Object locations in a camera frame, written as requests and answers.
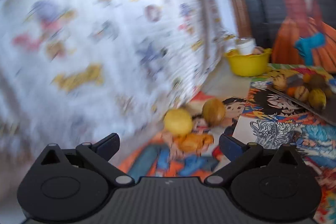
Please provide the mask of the striped yellow pepino melon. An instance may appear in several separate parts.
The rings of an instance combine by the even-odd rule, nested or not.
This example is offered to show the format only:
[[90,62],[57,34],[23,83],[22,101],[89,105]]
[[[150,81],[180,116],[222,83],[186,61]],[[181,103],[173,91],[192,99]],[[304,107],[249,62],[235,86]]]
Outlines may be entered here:
[[306,102],[309,97],[309,89],[305,86],[298,86],[294,92],[294,98],[300,102]]

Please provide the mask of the green yellow mango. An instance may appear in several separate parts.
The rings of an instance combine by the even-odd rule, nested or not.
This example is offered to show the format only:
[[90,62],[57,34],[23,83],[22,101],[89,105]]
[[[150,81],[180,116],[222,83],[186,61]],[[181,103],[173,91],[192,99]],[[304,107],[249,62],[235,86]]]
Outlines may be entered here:
[[326,94],[322,89],[312,89],[308,97],[309,105],[317,111],[322,111],[326,107]]

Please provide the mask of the yellow lemon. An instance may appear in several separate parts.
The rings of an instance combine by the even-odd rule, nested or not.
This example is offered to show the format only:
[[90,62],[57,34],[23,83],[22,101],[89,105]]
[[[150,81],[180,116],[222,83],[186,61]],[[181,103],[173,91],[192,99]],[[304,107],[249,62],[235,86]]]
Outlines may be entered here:
[[193,120],[185,109],[171,109],[163,118],[163,126],[173,136],[184,136],[192,132]]

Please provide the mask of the small orange tangerine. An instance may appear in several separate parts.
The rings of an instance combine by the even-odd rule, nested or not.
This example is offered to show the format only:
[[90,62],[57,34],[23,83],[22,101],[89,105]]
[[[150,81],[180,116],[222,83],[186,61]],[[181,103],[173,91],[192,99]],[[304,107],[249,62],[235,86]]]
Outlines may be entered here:
[[296,90],[296,87],[293,86],[293,87],[288,87],[286,89],[286,95],[290,96],[290,97],[294,97],[295,95],[295,90]]

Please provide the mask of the striped pepino melon on tray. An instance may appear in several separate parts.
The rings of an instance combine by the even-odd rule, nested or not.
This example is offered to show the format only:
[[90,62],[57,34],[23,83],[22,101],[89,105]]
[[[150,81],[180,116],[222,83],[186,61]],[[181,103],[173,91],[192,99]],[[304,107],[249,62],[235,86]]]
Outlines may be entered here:
[[277,75],[273,78],[273,88],[281,92],[286,91],[287,79],[285,75]]

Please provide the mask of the Winnie the Pooh drawing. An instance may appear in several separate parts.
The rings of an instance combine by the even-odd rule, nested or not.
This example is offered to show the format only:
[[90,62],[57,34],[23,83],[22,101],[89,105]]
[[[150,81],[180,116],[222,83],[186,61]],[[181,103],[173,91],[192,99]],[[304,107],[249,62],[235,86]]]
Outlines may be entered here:
[[267,70],[263,75],[259,75],[252,78],[252,82],[255,81],[271,81],[274,77],[276,77],[279,74],[283,74],[286,77],[292,76],[292,75],[304,75],[304,74],[320,74],[323,75],[327,80],[332,79],[333,76],[322,67],[314,67],[314,66],[308,66],[305,65],[289,65],[289,64],[268,64]]

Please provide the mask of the yellow plastic bowl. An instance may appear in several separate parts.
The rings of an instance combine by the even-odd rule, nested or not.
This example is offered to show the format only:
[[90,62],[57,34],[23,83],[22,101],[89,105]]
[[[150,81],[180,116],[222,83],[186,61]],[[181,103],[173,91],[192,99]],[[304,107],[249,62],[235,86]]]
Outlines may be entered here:
[[267,71],[272,50],[267,48],[259,55],[241,55],[237,50],[224,53],[231,72],[240,77],[255,77]]

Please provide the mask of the silver metal tray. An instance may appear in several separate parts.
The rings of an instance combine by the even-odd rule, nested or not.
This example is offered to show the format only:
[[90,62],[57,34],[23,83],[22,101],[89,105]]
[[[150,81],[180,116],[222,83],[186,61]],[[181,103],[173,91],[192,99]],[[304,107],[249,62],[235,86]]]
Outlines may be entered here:
[[[303,82],[302,80],[303,76],[302,75],[292,75],[289,77],[286,77],[287,79],[287,88],[288,87],[298,87],[298,86],[305,86],[309,89],[309,92],[312,90],[309,86],[309,84],[306,84]],[[319,118],[323,119],[326,123],[334,126],[335,125],[335,91],[333,91],[331,89],[330,83],[327,82],[326,79],[326,86],[322,89],[323,92],[326,94],[326,107],[324,110],[322,111],[317,111],[314,110],[308,102],[308,99],[306,102],[300,102],[298,100],[296,100],[294,97],[290,97],[288,95],[286,95],[286,91],[278,91],[276,89],[273,88],[273,80],[272,83],[268,85],[268,89],[272,92],[275,92],[276,94],[290,100],[291,102],[297,104],[298,106],[303,107],[304,109],[310,111],[311,113],[313,113],[314,115],[318,116]]]

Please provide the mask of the small orange fruit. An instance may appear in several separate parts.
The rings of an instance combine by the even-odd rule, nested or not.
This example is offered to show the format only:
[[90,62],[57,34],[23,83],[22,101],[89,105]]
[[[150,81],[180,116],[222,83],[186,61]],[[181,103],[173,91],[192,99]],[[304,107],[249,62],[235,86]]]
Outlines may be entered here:
[[311,79],[311,74],[310,73],[305,73],[303,75],[302,80],[303,80],[304,83],[308,84],[310,82],[310,79]]

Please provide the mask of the striped pepino in bowl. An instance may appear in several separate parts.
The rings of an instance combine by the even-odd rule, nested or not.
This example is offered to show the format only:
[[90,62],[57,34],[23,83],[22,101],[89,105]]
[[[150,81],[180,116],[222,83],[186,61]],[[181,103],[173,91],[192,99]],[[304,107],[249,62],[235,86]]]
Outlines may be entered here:
[[253,55],[260,55],[264,53],[264,48],[262,47],[254,47],[252,54]]

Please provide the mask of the brown kiwi fruit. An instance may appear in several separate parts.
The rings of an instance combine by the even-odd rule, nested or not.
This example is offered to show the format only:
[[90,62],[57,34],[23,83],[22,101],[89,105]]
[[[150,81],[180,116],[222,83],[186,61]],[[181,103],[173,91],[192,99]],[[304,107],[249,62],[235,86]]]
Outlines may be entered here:
[[311,89],[323,89],[326,86],[326,79],[323,75],[313,74],[309,80]]

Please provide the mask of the glass jar with white label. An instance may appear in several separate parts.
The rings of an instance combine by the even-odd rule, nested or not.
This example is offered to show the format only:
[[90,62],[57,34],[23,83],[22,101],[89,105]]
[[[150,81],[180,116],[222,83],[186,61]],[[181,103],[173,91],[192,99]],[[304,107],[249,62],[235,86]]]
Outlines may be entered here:
[[254,38],[240,38],[236,41],[236,49],[240,55],[251,55],[256,47]]

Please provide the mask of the white patterned curtain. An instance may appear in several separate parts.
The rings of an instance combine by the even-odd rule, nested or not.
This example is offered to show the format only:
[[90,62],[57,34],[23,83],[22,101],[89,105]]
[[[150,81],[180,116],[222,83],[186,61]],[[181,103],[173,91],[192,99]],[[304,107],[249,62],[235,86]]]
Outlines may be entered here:
[[1,223],[49,143],[111,132],[122,161],[186,104],[217,66],[222,0],[1,0]]

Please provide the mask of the girl painting poster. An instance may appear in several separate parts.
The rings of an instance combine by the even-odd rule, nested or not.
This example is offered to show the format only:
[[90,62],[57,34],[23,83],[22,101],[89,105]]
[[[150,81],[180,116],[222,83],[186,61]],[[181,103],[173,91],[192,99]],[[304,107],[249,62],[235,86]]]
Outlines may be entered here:
[[245,0],[257,45],[271,61],[335,73],[335,0]]

